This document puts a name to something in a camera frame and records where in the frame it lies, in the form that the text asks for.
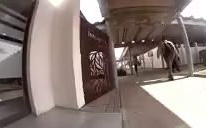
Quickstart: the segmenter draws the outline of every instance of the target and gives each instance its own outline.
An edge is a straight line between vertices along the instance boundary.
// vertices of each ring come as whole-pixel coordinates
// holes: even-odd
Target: distant person
[[[174,77],[172,75],[173,69],[176,69],[177,71],[180,71],[179,64],[180,64],[180,58],[178,55],[178,51],[173,44],[173,42],[168,41],[165,39],[165,37],[162,37],[162,42],[158,46],[157,51],[157,57],[159,58],[162,56],[168,66],[168,78],[169,80],[174,80]]]
[[[137,56],[133,56],[133,63],[134,63],[136,75],[138,75],[138,59],[137,59]]]

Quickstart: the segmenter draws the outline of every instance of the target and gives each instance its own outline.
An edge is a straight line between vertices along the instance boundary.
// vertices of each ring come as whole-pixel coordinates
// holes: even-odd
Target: sky
[[[99,5],[97,0],[80,0],[80,8],[90,23],[101,22]],[[184,17],[194,16],[206,20],[206,0],[192,0],[192,2],[181,13]],[[116,59],[122,54],[123,48],[115,49]]]

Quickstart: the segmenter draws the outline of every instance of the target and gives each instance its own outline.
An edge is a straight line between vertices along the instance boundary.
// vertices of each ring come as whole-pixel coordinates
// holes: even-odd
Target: walkway
[[[102,97],[85,105],[82,111],[99,113],[120,113],[119,90],[114,89]]]
[[[206,128],[206,78],[166,77],[149,70],[120,78],[125,128]]]
[[[118,113],[90,113],[55,108],[39,117],[32,115],[5,128],[122,128]]]

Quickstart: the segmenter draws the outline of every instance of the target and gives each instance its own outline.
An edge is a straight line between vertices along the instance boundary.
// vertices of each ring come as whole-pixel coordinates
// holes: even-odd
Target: column
[[[134,72],[133,72],[133,65],[132,65],[132,53],[130,47],[129,47],[129,67],[130,67],[131,74],[133,75]]]
[[[198,49],[198,43],[197,42],[195,42],[195,52],[196,52],[196,63],[200,63],[199,49]]]
[[[187,62],[188,62],[189,76],[193,76],[194,67],[193,67],[192,53],[191,53],[190,44],[189,44],[189,38],[186,32],[183,20],[180,16],[177,18],[177,21],[181,27],[182,38],[185,44],[185,53],[186,53]]]
[[[106,21],[106,28],[107,28],[107,33],[109,36],[109,52],[110,52],[110,62],[111,62],[111,73],[112,73],[112,80],[113,84],[115,85],[116,88],[119,88],[118,84],[118,75],[117,75],[117,65],[116,65],[116,58],[115,58],[115,50],[114,50],[114,42],[116,42],[115,36],[113,35],[111,31],[111,26],[108,21]]]
[[[84,104],[79,0],[39,0],[28,41],[28,88],[36,115]]]
[[[143,68],[146,68],[146,62],[145,62],[145,54],[143,54]]]

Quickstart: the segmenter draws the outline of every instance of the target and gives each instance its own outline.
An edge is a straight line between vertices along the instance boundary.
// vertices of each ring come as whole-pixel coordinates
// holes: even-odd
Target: sunlight
[[[141,88],[190,127],[206,128],[206,78],[190,77]]]

